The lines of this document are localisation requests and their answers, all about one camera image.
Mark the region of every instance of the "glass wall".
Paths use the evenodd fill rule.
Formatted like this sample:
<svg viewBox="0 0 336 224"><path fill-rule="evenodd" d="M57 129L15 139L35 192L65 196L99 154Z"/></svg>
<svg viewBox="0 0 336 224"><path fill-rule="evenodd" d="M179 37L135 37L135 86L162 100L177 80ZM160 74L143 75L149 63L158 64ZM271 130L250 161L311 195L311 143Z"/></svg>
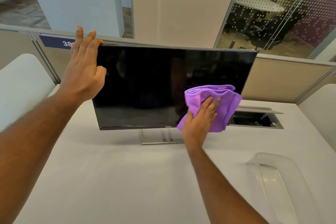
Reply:
<svg viewBox="0 0 336 224"><path fill-rule="evenodd" d="M234 0L217 48L308 58L335 28L336 0Z"/></svg>

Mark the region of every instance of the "number 38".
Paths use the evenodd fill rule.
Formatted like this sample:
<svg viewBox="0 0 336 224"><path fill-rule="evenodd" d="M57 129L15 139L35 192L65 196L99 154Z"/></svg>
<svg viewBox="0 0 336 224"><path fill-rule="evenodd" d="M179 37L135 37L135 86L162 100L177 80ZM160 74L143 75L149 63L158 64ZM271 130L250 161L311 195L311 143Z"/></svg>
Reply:
<svg viewBox="0 0 336 224"><path fill-rule="evenodd" d="M63 44L64 44L64 46L69 46L69 47L71 47L71 42L65 42L65 41L63 41Z"/></svg>

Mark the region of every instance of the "monitor base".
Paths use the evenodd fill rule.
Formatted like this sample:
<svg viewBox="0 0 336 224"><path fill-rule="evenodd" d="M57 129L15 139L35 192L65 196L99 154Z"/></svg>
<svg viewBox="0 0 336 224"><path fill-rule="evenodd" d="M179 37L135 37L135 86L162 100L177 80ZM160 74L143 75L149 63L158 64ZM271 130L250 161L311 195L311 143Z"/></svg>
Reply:
<svg viewBox="0 0 336 224"><path fill-rule="evenodd" d="M177 128L139 129L142 145L146 144L181 144L184 143L182 132Z"/></svg>

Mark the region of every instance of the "desk surface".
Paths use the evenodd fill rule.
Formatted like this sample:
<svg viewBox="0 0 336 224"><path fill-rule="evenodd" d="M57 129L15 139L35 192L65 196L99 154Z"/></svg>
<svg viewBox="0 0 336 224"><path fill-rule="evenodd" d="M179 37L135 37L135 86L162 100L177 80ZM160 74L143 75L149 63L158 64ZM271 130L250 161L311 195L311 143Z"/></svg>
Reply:
<svg viewBox="0 0 336 224"><path fill-rule="evenodd" d="M245 163L256 152L298 164L325 223L336 212L336 153L295 104L265 106L285 129L228 127L204 148L253 205ZM100 131L92 101L82 104L57 141L19 223L209 223L184 145L141 146L137 130Z"/></svg>
<svg viewBox="0 0 336 224"><path fill-rule="evenodd" d="M234 0L235 3L265 12L283 12L281 5L271 0Z"/></svg>

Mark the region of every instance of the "clear plastic tray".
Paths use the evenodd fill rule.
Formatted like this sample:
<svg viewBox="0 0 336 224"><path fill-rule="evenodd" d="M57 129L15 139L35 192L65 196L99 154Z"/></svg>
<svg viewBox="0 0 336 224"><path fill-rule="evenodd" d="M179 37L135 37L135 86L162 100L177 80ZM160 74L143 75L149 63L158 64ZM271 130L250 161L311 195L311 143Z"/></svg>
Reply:
<svg viewBox="0 0 336 224"><path fill-rule="evenodd" d="M313 195L294 160L260 152L247 167L256 209L271 224L322 223Z"/></svg>

